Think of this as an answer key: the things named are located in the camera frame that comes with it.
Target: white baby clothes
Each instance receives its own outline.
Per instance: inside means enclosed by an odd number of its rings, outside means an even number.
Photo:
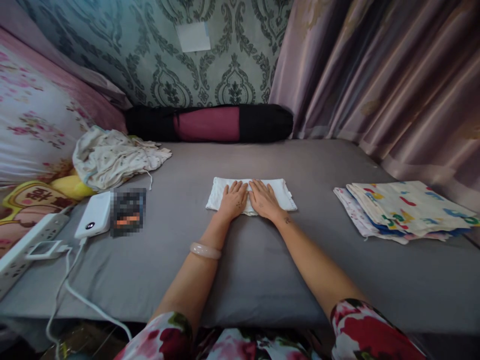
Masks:
[[[252,181],[252,179],[235,180],[235,179],[225,179],[221,177],[213,178],[213,186],[211,188],[210,198],[208,199],[206,208],[212,209],[212,210],[220,209],[220,203],[222,202],[222,197],[224,196],[225,186],[228,185],[229,187],[231,187],[234,181],[242,181],[244,184],[245,183],[248,184],[250,181]],[[280,205],[280,207],[283,210],[286,210],[286,211],[297,210],[297,205],[295,205],[292,199],[292,194],[287,189],[287,184],[285,183],[284,179],[262,180],[262,182],[265,185],[270,184],[273,191],[275,192],[275,197],[276,197],[276,200],[278,201],[278,205]],[[248,185],[247,190],[248,191],[252,190],[252,188],[250,187],[250,184]],[[245,210],[243,210],[242,214],[245,214],[248,216],[258,215],[258,213],[252,207],[252,204],[250,203],[250,198],[247,199]]]
[[[78,139],[73,166],[83,183],[92,189],[116,188],[136,174],[159,168],[172,156],[169,149],[160,150],[159,145],[93,126]]]

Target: stack of folded cloths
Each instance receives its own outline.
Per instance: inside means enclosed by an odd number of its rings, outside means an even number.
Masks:
[[[445,241],[479,227],[473,211],[438,195],[421,181],[352,183],[333,189],[360,234],[400,244]]]

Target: white power bank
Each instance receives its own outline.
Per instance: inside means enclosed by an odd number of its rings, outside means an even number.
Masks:
[[[110,229],[111,196],[107,191],[90,198],[76,228],[75,239],[91,238]]]

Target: chinese character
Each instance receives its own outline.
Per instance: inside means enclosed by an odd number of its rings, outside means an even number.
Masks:
[[[51,196],[52,196],[51,191],[47,191],[47,189],[44,189],[41,187],[36,187],[35,190],[25,195],[26,198],[37,200],[37,201],[46,200]]]
[[[64,197],[56,197],[56,200],[52,202],[51,204],[59,207],[59,208],[66,208],[70,205],[72,205],[73,201]]]

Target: wrist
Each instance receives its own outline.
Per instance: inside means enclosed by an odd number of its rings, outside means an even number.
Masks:
[[[222,223],[231,223],[233,220],[232,216],[228,215],[227,213],[224,213],[221,210],[213,214],[213,218]]]
[[[273,216],[269,218],[269,220],[276,226],[278,227],[279,225],[283,224],[285,222],[285,219],[290,219],[290,215],[288,212],[286,212],[283,209],[280,209],[277,211]]]

